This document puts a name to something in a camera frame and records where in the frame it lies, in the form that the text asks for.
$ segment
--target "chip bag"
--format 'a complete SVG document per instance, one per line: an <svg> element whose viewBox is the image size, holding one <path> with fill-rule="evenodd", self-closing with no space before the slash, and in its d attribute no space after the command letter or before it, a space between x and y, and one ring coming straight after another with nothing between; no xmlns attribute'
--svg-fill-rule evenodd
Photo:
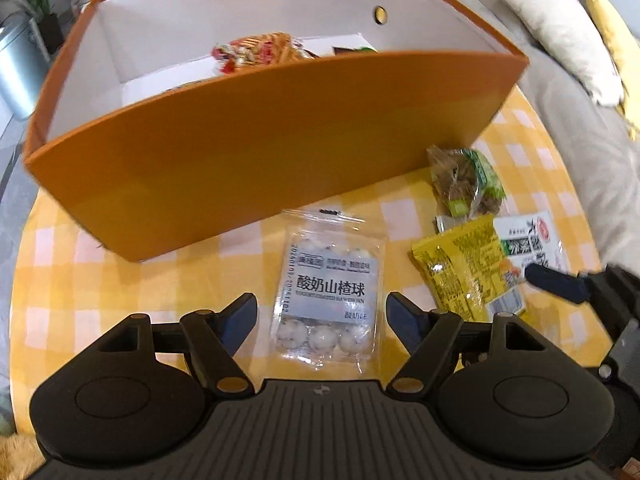
<svg viewBox="0 0 640 480"><path fill-rule="evenodd" d="M245 36L229 44L216 45L211 55L222 62L220 72L225 74L312 57L302 48L300 40L285 32Z"/></svg>
<svg viewBox="0 0 640 480"><path fill-rule="evenodd" d="M412 251L440 308L478 322L523 311L520 269L504 255L492 215L422 240Z"/></svg>

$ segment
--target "yellow cushion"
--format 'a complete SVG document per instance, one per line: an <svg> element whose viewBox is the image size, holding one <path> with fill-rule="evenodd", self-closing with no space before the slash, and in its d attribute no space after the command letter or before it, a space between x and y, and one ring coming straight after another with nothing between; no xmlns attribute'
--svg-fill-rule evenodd
<svg viewBox="0 0 640 480"><path fill-rule="evenodd" d="M625 88L622 112L635 126L629 129L635 139L640 128L640 46L609 0L587 0L587 10L620 72Z"/></svg>

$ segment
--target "plastic bag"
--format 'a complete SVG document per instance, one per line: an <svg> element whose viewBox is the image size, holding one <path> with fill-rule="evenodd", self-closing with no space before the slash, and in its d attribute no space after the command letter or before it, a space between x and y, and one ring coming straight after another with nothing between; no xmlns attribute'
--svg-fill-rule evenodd
<svg viewBox="0 0 640 480"><path fill-rule="evenodd" d="M440 308L481 322L491 322L497 312L523 311L520 269L505 257L492 215L422 240L412 250Z"/></svg>
<svg viewBox="0 0 640 480"><path fill-rule="evenodd" d="M506 197L500 179L478 150L428 149L431 181L454 218L498 214Z"/></svg>
<svg viewBox="0 0 640 480"><path fill-rule="evenodd" d="M274 353L315 369L341 363L356 376L375 373L383 238L338 212L285 213L291 222L271 326Z"/></svg>

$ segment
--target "screw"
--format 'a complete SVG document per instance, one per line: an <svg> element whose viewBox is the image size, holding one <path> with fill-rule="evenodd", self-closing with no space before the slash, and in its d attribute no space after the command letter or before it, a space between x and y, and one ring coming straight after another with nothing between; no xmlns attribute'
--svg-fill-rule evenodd
<svg viewBox="0 0 640 480"><path fill-rule="evenodd" d="M392 386L401 394L419 394L424 390L424 383L413 377L400 377L393 382Z"/></svg>
<svg viewBox="0 0 640 480"><path fill-rule="evenodd" d="M216 388L226 394L239 394L249 387L249 383L242 377L223 377L216 383Z"/></svg>
<svg viewBox="0 0 640 480"><path fill-rule="evenodd" d="M612 373L613 370L609 365L600 365L600 368L598 368L598 375L603 379L609 379Z"/></svg>

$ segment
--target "green snack package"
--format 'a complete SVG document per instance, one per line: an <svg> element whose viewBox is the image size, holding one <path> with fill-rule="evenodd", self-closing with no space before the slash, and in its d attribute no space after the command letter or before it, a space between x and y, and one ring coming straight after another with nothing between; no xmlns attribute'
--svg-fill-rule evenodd
<svg viewBox="0 0 640 480"><path fill-rule="evenodd" d="M431 181L454 218L497 214L506 197L500 178L478 150L428 150Z"/></svg>

